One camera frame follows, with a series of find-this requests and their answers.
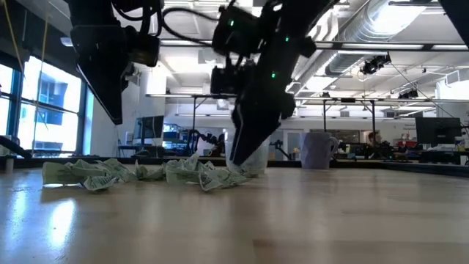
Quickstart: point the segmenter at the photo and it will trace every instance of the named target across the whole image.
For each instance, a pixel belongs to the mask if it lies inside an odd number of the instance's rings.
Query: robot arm
[[[115,124],[120,124],[121,92],[128,85],[124,74],[132,69],[131,62],[154,67],[158,60],[160,29],[156,36],[147,34],[149,15],[157,12],[158,26],[181,37],[163,20],[164,14],[181,11],[181,8],[168,8],[162,13],[163,0],[67,1],[78,69],[109,117]],[[244,162],[280,126],[280,120],[292,116],[295,101],[285,92],[285,87],[291,82],[298,57],[309,57],[315,51],[308,33],[338,1],[268,0],[260,18],[235,7],[235,0],[221,8],[212,48],[226,56],[226,67],[213,69],[211,91],[237,96],[232,113],[236,133],[230,153],[235,164]],[[469,1],[439,1],[468,44],[469,31],[465,22]],[[143,20],[141,31],[130,26],[123,29],[114,17],[112,7],[127,19],[124,12],[143,7],[141,18],[131,18]],[[236,65],[232,65],[230,54],[238,55]],[[257,63],[251,59],[254,54],[260,54]]]
[[[78,71],[116,125],[122,124],[121,92],[128,86],[125,75],[133,72],[132,62],[156,66],[160,41],[148,31],[150,16],[160,13],[162,1],[67,0]],[[122,28],[113,7],[123,15],[144,7],[141,18],[128,17],[142,20],[141,31]]]
[[[338,1],[268,1],[260,18],[232,4],[222,10],[213,49],[225,56],[260,53],[256,65],[237,69],[227,60],[223,74],[218,69],[212,74],[212,93],[230,90],[220,88],[224,83],[219,80],[238,85],[232,89],[237,93],[232,113],[236,133],[230,153],[235,164],[244,162],[280,126],[280,119],[293,115],[295,100],[285,87],[292,81],[299,56],[311,56],[315,51],[308,33]]]

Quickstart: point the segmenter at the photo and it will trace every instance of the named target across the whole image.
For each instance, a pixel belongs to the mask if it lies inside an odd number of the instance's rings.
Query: cup
[[[250,175],[259,175],[265,172],[267,162],[269,159],[269,143],[270,137],[255,150],[248,159],[246,159],[240,166],[235,165],[233,161],[229,160],[231,155],[233,141],[235,139],[235,130],[225,129],[225,159],[226,166],[232,172],[247,173]]]
[[[302,133],[300,146],[304,169],[329,169],[330,159],[339,148],[339,140],[326,132]]]

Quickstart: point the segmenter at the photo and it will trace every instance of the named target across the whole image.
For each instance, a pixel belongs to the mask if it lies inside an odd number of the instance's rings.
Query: wooden table
[[[469,263],[468,227],[469,181],[409,172],[268,169],[210,194],[0,175],[0,263]]]

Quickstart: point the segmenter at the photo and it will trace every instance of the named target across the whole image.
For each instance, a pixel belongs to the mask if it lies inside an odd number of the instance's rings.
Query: wall
[[[149,73],[146,72],[141,74],[139,86],[129,82],[128,88],[122,93],[123,123],[118,126],[113,124],[103,107],[94,99],[90,154],[103,157],[117,155],[117,139],[124,143],[125,131],[133,132],[136,118],[164,115],[165,99],[145,96],[147,87],[152,85]],[[156,144],[161,145],[162,139],[157,140]]]

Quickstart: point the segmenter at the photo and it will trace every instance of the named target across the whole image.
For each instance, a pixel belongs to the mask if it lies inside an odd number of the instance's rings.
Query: crumpled green paper
[[[90,191],[111,187],[118,180],[126,183],[136,180],[165,180],[170,185],[198,183],[203,191],[214,188],[229,188],[245,183],[250,179],[247,174],[230,172],[228,169],[216,169],[211,162],[203,164],[197,154],[188,159],[173,160],[161,168],[148,169],[135,164],[135,172],[111,158],[89,164],[78,160],[75,164],[43,164],[43,184],[82,184]]]

